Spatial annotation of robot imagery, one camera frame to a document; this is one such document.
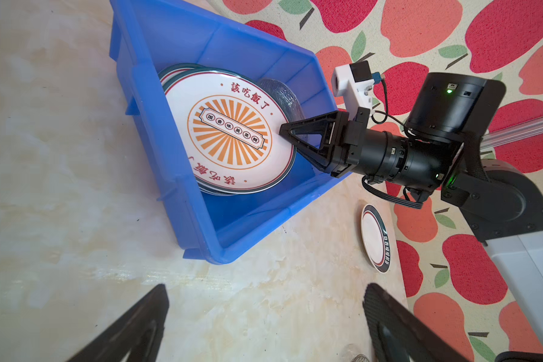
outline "fruit-patterned tablecloth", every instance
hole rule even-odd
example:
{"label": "fruit-patterned tablecloth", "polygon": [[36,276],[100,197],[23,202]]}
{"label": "fruit-patterned tablecloth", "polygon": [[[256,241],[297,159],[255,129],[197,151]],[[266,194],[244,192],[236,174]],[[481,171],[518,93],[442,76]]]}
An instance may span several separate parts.
{"label": "fruit-patterned tablecloth", "polygon": [[[313,51],[330,78],[368,59],[386,76],[390,113],[404,119],[428,72],[499,79],[507,94],[490,132],[543,116],[543,0],[210,0],[224,16]],[[382,87],[375,88],[383,99]],[[342,107],[343,100],[336,99]],[[394,123],[374,126],[401,134]],[[543,192],[543,134],[487,151]],[[398,195],[400,187],[388,185]],[[433,195],[394,206],[411,310],[471,361],[543,352],[507,285],[458,209]]]}

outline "blue container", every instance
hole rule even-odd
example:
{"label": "blue container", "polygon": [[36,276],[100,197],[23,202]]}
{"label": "blue container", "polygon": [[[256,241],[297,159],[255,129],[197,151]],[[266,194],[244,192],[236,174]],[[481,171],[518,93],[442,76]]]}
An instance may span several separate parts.
{"label": "blue container", "polygon": [[157,72],[194,62],[251,79],[277,79],[312,117],[336,109],[318,59],[183,1],[110,3],[115,12],[110,57],[184,258],[230,263],[339,182],[297,155],[288,176],[266,191],[228,197],[200,192]]}

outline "marble surface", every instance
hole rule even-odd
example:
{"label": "marble surface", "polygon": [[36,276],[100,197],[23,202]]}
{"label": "marble surface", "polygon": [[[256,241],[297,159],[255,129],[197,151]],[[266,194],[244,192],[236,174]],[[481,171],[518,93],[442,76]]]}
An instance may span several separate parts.
{"label": "marble surface", "polygon": [[[370,354],[366,285],[406,305],[390,206],[352,175],[230,265],[182,259],[124,115],[111,20],[106,1],[0,2],[0,361],[64,361],[158,283],[160,361]],[[363,252],[368,202],[386,274]]]}

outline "orange sunburst pattern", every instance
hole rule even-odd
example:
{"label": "orange sunburst pattern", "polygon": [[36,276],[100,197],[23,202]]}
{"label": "orange sunburst pattern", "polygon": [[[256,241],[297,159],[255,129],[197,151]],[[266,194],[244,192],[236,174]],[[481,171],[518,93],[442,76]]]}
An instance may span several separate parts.
{"label": "orange sunburst pattern", "polygon": [[[238,141],[203,123],[199,116],[205,108],[217,111],[246,125],[263,136],[261,149]],[[195,106],[189,117],[189,134],[197,149],[211,161],[231,169],[247,169],[261,163],[269,153],[270,129],[259,112],[239,99],[214,96]]]}

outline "small plate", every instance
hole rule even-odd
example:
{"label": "small plate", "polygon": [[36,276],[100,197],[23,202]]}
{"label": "small plate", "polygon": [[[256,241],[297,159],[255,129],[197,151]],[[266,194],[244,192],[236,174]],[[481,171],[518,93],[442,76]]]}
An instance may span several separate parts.
{"label": "small plate", "polygon": [[163,85],[198,183],[212,192],[254,193],[277,185],[295,149],[279,136],[285,114],[239,74],[192,69]]}
{"label": "small plate", "polygon": [[197,68],[203,68],[203,66],[194,63],[179,63],[172,65],[171,67],[167,67],[159,72],[159,79],[161,79],[161,85],[165,85],[165,83],[167,83],[171,78],[178,74],[181,74],[182,72]]}
{"label": "small plate", "polygon": [[362,210],[360,228],[370,262],[379,272],[387,272],[390,267],[390,241],[384,222],[374,206],[368,204]]}

